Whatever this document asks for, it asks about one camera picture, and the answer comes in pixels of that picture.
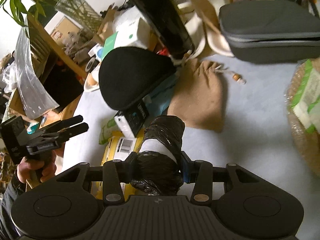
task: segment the blue cloth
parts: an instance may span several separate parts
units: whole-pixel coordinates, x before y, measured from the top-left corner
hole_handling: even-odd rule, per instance
[[[171,75],[145,97],[145,105],[150,115],[161,115],[169,107],[177,80],[175,74]]]

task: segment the black sleeve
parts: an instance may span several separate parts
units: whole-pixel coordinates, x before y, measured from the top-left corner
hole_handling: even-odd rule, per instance
[[[21,183],[17,177],[17,171],[10,181],[0,204],[0,239],[10,240],[19,237],[11,220],[11,207],[13,202],[25,192],[26,184]]]

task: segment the black box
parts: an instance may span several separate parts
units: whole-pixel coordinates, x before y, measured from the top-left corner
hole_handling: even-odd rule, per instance
[[[149,116],[143,101],[125,111],[116,113],[114,119],[125,137],[136,137]]]

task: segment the person's arm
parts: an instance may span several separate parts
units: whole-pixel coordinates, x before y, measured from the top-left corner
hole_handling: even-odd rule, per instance
[[[26,184],[18,180],[17,171],[14,172],[0,204],[0,239],[16,239],[19,235],[12,223],[10,212],[13,202],[26,190]]]
[[[41,181],[45,182],[54,177],[57,169],[54,164],[56,155],[52,155],[52,162],[49,163],[42,171]],[[6,191],[4,192],[3,199],[0,204],[0,239],[11,240],[19,237],[15,226],[11,220],[11,207],[13,202],[25,192],[26,180],[30,178],[30,171],[35,171],[44,166],[43,161],[26,160],[22,159],[18,165],[14,176],[10,181]]]

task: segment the screw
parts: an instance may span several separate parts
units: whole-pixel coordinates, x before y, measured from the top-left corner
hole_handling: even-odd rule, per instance
[[[197,194],[193,197],[193,199],[198,202],[206,202],[209,200],[209,196],[205,194]]]
[[[110,202],[119,201],[121,199],[121,196],[119,194],[109,194],[106,195],[106,200]]]

